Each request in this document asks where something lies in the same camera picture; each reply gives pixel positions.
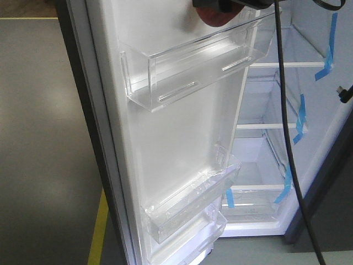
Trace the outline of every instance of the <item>black device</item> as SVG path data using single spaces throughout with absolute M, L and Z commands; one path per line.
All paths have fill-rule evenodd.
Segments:
M 232 3 L 242 4 L 255 9 L 265 9 L 274 3 L 274 0 L 192 0 L 194 7 L 210 7 L 221 13 L 230 13 Z

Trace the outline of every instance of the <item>gray floor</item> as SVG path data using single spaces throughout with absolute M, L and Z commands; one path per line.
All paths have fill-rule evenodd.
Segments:
M 0 264 L 87 264 L 101 183 L 58 21 L 0 43 Z
M 0 0 L 0 18 L 56 16 L 55 0 Z

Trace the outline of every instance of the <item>refrigerator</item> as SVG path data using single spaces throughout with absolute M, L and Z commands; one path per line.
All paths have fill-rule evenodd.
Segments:
M 298 210 L 274 8 L 220 28 L 190 0 L 62 0 L 58 17 L 126 264 L 199 264 L 220 237 L 284 235 Z M 352 111 L 353 4 L 281 2 L 303 194 Z

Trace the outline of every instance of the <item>power cord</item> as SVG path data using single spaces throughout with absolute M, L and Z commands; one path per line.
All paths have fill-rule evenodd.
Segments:
M 316 239 L 314 230 L 311 226 L 310 219 L 308 217 L 308 211 L 304 203 L 303 195 L 300 189 L 297 171 L 294 163 L 293 152 L 291 147 L 291 140 L 288 128 L 288 118 L 287 118 L 287 103 L 286 103 L 286 81 L 285 81 L 285 68 L 283 59 L 283 45 L 282 45 L 282 34 L 281 34 L 281 20 L 280 20 L 280 7 L 279 0 L 275 0 L 275 17 L 276 17 L 276 31 L 277 31 L 277 46 L 278 46 L 278 60 L 280 68 L 280 83 L 281 83 L 281 111 L 282 111 L 282 123 L 284 128 L 284 137 L 286 143 L 287 156 L 289 161 L 289 166 L 292 172 L 292 178 L 294 183 L 294 188 L 297 194 L 297 199 L 299 202 L 299 208 L 302 213 L 304 223 L 308 229 L 308 233 L 314 247 L 317 259 L 320 265 L 326 265 L 324 257 L 322 255 L 320 246 Z
M 322 0 L 313 0 L 317 5 L 321 6 L 322 8 L 330 11 L 337 11 L 340 10 L 344 4 L 346 3 L 346 0 L 341 0 L 341 5 L 339 6 L 334 6 L 332 4 L 328 4 Z

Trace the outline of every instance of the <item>concrete floor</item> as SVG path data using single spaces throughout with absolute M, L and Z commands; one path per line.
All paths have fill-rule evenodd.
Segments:
M 0 20 L 0 43 L 0 264 L 87 264 L 101 183 L 58 22 Z M 108 221 L 101 264 L 115 249 Z M 211 264 L 317 261 L 261 237 L 218 240 Z
M 0 0 L 0 18 L 56 16 L 55 0 Z

